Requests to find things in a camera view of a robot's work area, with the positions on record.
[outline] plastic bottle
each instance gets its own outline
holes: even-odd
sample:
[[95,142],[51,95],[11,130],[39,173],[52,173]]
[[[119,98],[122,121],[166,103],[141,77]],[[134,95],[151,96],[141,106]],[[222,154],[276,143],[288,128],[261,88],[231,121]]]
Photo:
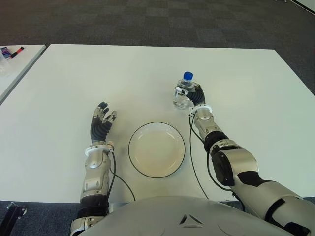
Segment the plastic bottle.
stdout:
[[[191,91],[195,85],[194,82],[192,82],[192,77],[193,74],[191,72],[185,72],[184,77],[178,81],[177,86]],[[186,96],[175,91],[173,104],[176,108],[184,110],[191,106],[191,101]]]

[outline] wire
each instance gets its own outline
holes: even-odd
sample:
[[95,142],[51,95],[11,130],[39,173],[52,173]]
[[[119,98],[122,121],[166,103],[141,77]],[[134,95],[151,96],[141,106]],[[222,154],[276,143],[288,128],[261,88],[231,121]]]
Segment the wire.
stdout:
[[224,191],[229,191],[229,192],[233,192],[232,189],[229,188],[223,188],[221,185],[219,185],[215,179],[212,177],[212,174],[210,172],[210,166],[209,166],[209,153],[207,152],[207,168],[208,168],[208,173],[210,175],[210,178],[212,179],[213,183],[216,184],[216,186],[218,186],[220,189],[224,190]]
[[113,187],[115,176],[116,176],[116,158],[115,158],[115,155],[113,152],[112,152],[112,155],[113,155],[113,160],[114,160],[114,173],[113,173],[112,182],[111,182],[110,187],[108,189],[107,199],[109,199],[109,195],[110,195],[110,192],[112,191],[112,187]]
[[197,182],[198,182],[198,184],[199,184],[199,186],[200,186],[200,188],[201,188],[203,194],[206,196],[207,199],[209,199],[208,196],[207,196],[207,194],[206,194],[205,191],[203,190],[203,188],[202,188],[200,182],[199,182],[198,176],[197,176],[197,174],[196,174],[195,166],[194,166],[193,161],[192,161],[192,153],[191,153],[191,131],[192,131],[192,126],[191,126],[191,124],[190,124],[190,117],[189,117],[189,125],[190,125],[189,149],[190,149],[190,159],[191,159],[192,169],[193,169],[193,172],[195,173]]
[[[199,183],[199,186],[200,186],[200,188],[202,189],[203,193],[205,194],[205,191],[203,190],[203,188],[202,188],[202,186],[201,186],[201,184],[200,184],[200,182],[199,182],[199,180],[198,180],[198,177],[197,177],[197,174],[196,174],[196,171],[195,171],[193,162],[192,162],[192,154],[191,154],[191,131],[193,131],[193,133],[196,135],[196,137],[204,144],[204,141],[200,138],[200,136],[199,136],[199,135],[194,131],[194,129],[192,128],[192,124],[193,124],[194,118],[195,118],[195,115],[193,115],[193,117],[192,117],[192,122],[191,122],[191,121],[190,121],[191,119],[190,119],[190,117],[189,117],[189,126],[190,126],[190,134],[189,134],[190,158],[191,158],[192,168],[193,168],[193,171],[194,171],[195,176],[196,176],[196,178],[197,178],[197,181],[198,181],[198,183]],[[215,183],[217,187],[219,187],[220,189],[222,189],[222,190],[224,190],[224,191],[232,192],[232,195],[241,203],[241,205],[242,205],[242,211],[245,212],[245,205],[243,204],[243,202],[241,201],[241,199],[236,195],[236,193],[234,193],[232,189],[223,188],[223,187],[222,187],[221,185],[219,185],[219,184],[215,181],[215,179],[213,178],[213,176],[212,176],[212,174],[211,174],[211,172],[210,172],[209,153],[208,153],[208,152],[207,152],[207,168],[208,168],[208,174],[209,174],[211,180],[213,181],[213,183]]]
[[202,140],[202,138],[195,132],[195,130],[193,129],[192,127],[192,124],[193,124],[193,120],[195,119],[195,115],[193,115],[192,117],[192,122],[190,122],[190,117],[189,117],[189,126],[191,128],[191,130],[193,131],[193,133],[196,135],[196,137],[202,142],[204,143],[204,141]]
[[236,193],[233,192],[232,194],[242,205],[242,211],[245,212],[245,205],[244,203],[241,201],[241,199],[236,195]]
[[135,196],[134,196],[134,194],[133,194],[133,191],[131,190],[131,188],[129,187],[129,185],[128,185],[128,184],[123,180],[123,178],[121,178],[118,174],[115,174],[115,176],[116,176],[118,179],[120,179],[120,180],[127,186],[127,188],[129,189],[130,193],[132,194],[133,200],[136,201],[136,198],[135,198]]

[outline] robot finger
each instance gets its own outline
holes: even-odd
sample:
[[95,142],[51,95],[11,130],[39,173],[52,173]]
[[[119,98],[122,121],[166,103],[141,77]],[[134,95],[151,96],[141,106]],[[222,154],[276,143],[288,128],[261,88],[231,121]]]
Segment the robot finger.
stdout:
[[107,103],[101,102],[95,109],[93,113],[94,118],[103,119],[104,115],[102,115],[103,110],[107,107]]
[[107,107],[106,109],[104,109],[104,110],[101,110],[101,111],[100,111],[100,114],[99,114],[99,119],[100,119],[100,120],[103,120],[105,114],[106,114],[108,111],[109,111],[109,108],[108,108],[108,107]]
[[113,123],[116,117],[117,117],[117,112],[113,111],[108,117],[103,119],[103,124],[105,124],[106,122]]

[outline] robot forearm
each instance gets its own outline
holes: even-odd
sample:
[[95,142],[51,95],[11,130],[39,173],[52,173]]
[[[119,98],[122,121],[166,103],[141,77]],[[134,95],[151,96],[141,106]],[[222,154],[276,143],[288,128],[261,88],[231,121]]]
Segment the robot forearm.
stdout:
[[277,182],[261,179],[254,156],[221,131],[209,109],[196,111],[195,126],[217,180],[232,189],[249,213],[294,235],[315,234],[315,205]]
[[113,142],[106,142],[116,112],[105,117],[109,110],[107,104],[100,103],[92,117],[92,144],[85,151],[86,175],[80,198],[80,209],[77,218],[71,224],[70,236],[79,235],[84,230],[94,226],[108,214],[109,170],[111,161],[108,154],[114,150]]

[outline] white table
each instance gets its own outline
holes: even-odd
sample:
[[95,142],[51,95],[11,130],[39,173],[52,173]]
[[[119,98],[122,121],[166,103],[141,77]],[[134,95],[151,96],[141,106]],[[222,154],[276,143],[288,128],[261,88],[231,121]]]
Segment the white table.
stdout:
[[[137,199],[203,197],[189,158],[188,117],[172,104],[185,71],[203,86],[225,134],[254,154],[262,178],[315,196],[315,97],[275,51],[51,45],[0,106],[0,199],[78,202],[90,122],[101,101],[118,112],[107,140],[115,142],[117,174]],[[181,167],[162,179],[141,175],[127,152],[133,132],[152,121],[173,125],[186,145]],[[192,147],[208,196],[235,200],[211,182],[194,136]],[[130,200],[117,179],[110,201]]]
[[24,50],[7,61],[8,72],[0,74],[0,104],[45,49],[45,45],[13,45],[0,46],[0,48],[7,47],[11,53],[14,53],[21,46]]

